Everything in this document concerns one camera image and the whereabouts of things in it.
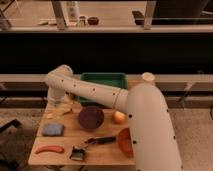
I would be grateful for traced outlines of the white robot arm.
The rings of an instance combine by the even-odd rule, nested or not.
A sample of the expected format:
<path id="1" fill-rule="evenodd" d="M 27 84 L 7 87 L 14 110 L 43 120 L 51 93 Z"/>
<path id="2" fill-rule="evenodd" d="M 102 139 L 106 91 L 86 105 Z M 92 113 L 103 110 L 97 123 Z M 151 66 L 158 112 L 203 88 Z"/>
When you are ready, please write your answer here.
<path id="1" fill-rule="evenodd" d="M 45 83 L 54 105 L 68 92 L 126 114 L 136 171 L 184 171 L 166 100 L 155 85 L 139 83 L 126 90 L 81 81 L 68 65 L 50 71 Z"/>

